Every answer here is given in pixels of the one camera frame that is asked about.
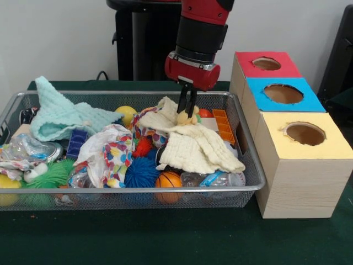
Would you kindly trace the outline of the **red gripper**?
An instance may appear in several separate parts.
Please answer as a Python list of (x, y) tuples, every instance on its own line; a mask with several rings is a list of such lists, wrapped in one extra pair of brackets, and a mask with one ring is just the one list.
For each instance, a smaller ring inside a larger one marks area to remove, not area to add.
[[(196, 104), (197, 90), (209, 91), (218, 81), (221, 68), (215, 63), (204, 64), (182, 59), (175, 52), (170, 52), (165, 60), (165, 74), (168, 78), (179, 82), (181, 92), (177, 113), (183, 110), (191, 118)], [(190, 90), (190, 100), (187, 102), (189, 84), (194, 88)]]

